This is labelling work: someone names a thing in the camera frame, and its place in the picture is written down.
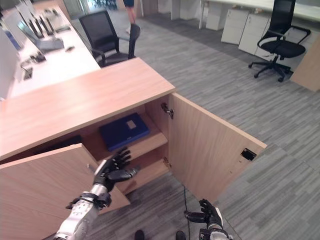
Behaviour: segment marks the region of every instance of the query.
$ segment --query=desk top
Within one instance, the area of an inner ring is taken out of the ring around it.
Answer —
[[[274,8],[274,0],[205,0],[222,4],[239,5],[248,8],[271,11]],[[310,21],[320,22],[320,7],[296,3],[293,16]]]
[[[0,102],[0,160],[175,91],[140,58]]]
[[[52,25],[70,25],[61,9],[57,5],[54,8],[60,16],[51,21]],[[22,80],[24,72],[18,64],[16,70],[18,74],[16,73],[16,78],[9,90],[9,98],[100,69],[75,29],[72,26],[70,28],[69,31],[55,34],[57,38],[63,40],[64,49],[48,52],[45,54],[46,61],[44,62],[31,63],[25,66],[25,68],[33,68],[31,79]],[[65,52],[65,49],[70,46],[74,46],[74,49]],[[34,55],[37,51],[36,46],[27,39],[24,48],[19,51],[20,61],[28,59],[30,55]]]

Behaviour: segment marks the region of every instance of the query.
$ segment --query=dark shorts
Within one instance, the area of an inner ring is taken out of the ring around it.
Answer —
[[[135,5],[135,0],[123,0],[123,3],[128,8],[133,8]]]

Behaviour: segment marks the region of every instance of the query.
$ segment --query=floor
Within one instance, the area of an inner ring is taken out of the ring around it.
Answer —
[[[126,12],[110,16],[118,34],[126,35]],[[259,67],[248,69],[248,63],[257,57],[221,43],[221,31],[197,29],[196,20],[156,14],[137,24],[136,56],[181,95],[268,144],[215,203],[226,230],[236,240],[319,240],[320,93],[289,80],[279,83],[271,71],[253,78]],[[122,42],[120,49],[126,52],[128,45]],[[100,216],[87,239],[133,239],[138,229],[150,240],[174,239],[177,230],[187,231],[183,192],[164,175],[131,193],[130,206]],[[200,210],[192,195],[187,202]],[[191,239],[200,227],[191,224]]]

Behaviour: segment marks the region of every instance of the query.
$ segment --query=person's feet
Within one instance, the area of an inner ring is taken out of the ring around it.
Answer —
[[[145,240],[145,234],[144,231],[138,230],[134,234],[134,240]]]
[[[186,235],[183,231],[177,231],[175,234],[175,240],[186,240]]]

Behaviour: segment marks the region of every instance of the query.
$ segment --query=cabinet shelf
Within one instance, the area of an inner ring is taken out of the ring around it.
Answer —
[[[144,136],[136,141],[127,144],[128,148],[131,151],[130,155],[132,160],[156,148],[159,148],[168,142],[165,135],[163,135],[163,133],[156,127],[154,122],[146,113],[140,114],[140,117],[149,128],[150,133],[147,136]],[[98,130],[88,135],[82,136],[82,139],[85,147],[98,162],[112,156],[117,151],[115,150],[109,152],[107,150],[107,147]]]
[[[169,172],[169,168],[166,166],[158,149],[132,160],[127,168],[130,169],[136,166],[141,168],[137,175],[132,179],[116,184],[116,187],[125,195]]]

